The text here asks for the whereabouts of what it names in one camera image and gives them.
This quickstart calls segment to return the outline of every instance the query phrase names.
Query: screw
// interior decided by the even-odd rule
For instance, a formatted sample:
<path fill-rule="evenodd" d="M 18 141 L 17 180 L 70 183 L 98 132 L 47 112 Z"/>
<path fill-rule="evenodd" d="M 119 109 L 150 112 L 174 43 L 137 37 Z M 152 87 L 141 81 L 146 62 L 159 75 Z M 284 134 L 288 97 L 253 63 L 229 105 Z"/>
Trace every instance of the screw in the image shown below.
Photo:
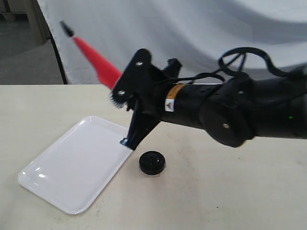
<path fill-rule="evenodd" d="M 143 62 L 138 61 L 137 63 L 135 63 L 135 65 L 136 65 L 137 67 L 141 67 L 141 66 L 143 65 Z"/>
<path fill-rule="evenodd" d="M 224 127 L 224 128 L 229 128 L 229 125 L 226 124 L 226 123 L 224 123 L 224 124 L 223 124 L 223 127 Z"/>
<path fill-rule="evenodd" d="M 123 91 L 123 90 L 121 90 L 121 91 L 118 92 L 119 96 L 123 96 L 125 93 L 126 93 L 126 92 Z"/>

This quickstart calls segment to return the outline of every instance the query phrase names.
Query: white table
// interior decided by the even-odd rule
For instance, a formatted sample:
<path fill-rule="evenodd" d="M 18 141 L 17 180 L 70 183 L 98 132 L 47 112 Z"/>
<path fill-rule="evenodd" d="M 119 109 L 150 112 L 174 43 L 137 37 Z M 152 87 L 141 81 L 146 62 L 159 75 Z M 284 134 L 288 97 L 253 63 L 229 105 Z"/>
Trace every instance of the white table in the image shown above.
<path fill-rule="evenodd" d="M 306 140 L 256 138 L 238 149 L 204 131 L 161 123 L 83 214 L 70 216 L 17 183 L 17 173 L 88 115 L 128 126 L 101 85 L 0 86 L 1 230 L 302 230 Z M 138 159 L 164 154 L 147 177 Z"/>

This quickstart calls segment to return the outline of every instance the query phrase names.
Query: white cloth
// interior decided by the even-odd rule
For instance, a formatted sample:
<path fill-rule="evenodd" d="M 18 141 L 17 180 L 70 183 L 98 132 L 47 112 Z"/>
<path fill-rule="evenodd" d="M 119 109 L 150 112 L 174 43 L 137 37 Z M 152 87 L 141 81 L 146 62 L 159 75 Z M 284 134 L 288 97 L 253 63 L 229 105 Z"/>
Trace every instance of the white cloth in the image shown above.
<path fill-rule="evenodd" d="M 307 62 L 305 0 L 38 0 L 54 36 L 68 80 L 96 84 L 95 71 L 59 26 L 64 20 L 88 44 L 123 71 L 139 48 L 163 68 L 182 64 L 181 77 L 213 71 L 227 50 L 263 49 L 275 65 Z M 264 62 L 249 55 L 253 78 L 270 77 Z"/>

